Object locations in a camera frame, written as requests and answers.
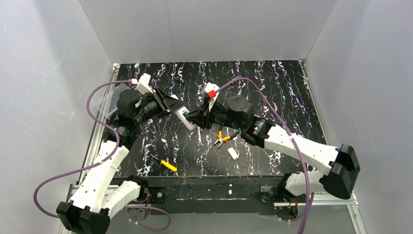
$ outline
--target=yellow screwdriver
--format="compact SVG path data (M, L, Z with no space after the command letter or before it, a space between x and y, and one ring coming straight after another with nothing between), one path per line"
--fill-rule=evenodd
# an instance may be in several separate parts
M168 162L166 162L165 160L160 160L157 157L151 155L152 157L154 157L155 159L157 159L158 161L161 162L162 165L166 166L169 170L173 171L173 172L177 172L178 169L176 169L176 167L172 166L171 164L169 164Z

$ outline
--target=robotic arm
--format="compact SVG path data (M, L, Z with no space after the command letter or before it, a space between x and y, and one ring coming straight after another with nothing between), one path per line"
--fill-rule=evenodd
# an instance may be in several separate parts
M148 182L139 176L130 176L120 187L105 196L105 192L121 161L140 134L140 124L158 116L175 113L185 126L193 130L196 126L209 129L218 124L241 131L241 138L251 145L275 150L298 158L295 147L284 128L273 121L254 115L254 105L243 96L229 99L228 107L216 101L218 86L208 83L202 90L204 102L189 112L183 101L175 95L168 96L159 88L148 86L150 76L144 74L139 82L132 80L136 90L120 94L118 111L110 125L120 135L120 145L110 160L92 168L69 202L61 202L57 214L66 229L77 233L105 233L110 219L134 199L143 198ZM306 163L317 168L309 172L310 192L328 192L341 199L349 199L354 188L360 165L354 149L343 144L340 148L322 145L293 135L300 146ZM106 131L98 157L100 162L115 146L115 136ZM274 191L263 194L271 202L275 196L296 197L304 194L304 174L285 174Z

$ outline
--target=red connector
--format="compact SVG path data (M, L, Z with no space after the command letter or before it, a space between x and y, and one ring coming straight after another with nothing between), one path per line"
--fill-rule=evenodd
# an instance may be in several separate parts
M215 93L215 90L212 90L212 91L210 91L210 92L208 93L208 95L209 95L209 98L213 98L213 97L215 97L217 94Z

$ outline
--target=pliers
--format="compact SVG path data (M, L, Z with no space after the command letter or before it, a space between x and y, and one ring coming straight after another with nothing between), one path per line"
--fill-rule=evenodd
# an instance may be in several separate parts
M227 142L227 141L233 139L233 138L236 137L239 133L240 133L240 131L237 130L234 134L222 138L222 125L220 125L219 131L218 131L218 136L217 136L218 139L215 141L214 145L216 145L216 144L219 143L219 146L218 146L218 149L219 149L224 142Z

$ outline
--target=white gray wall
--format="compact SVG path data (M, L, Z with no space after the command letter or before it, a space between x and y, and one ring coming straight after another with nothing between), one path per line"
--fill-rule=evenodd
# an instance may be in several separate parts
M353 145L367 232L410 234L413 4L339 0L306 61L331 144Z
M76 0L2 0L0 12L0 233L58 233L33 191L82 166L93 127L86 99L112 66ZM78 176L44 186L41 204L55 212Z
M79 0L112 62L303 59L337 0Z

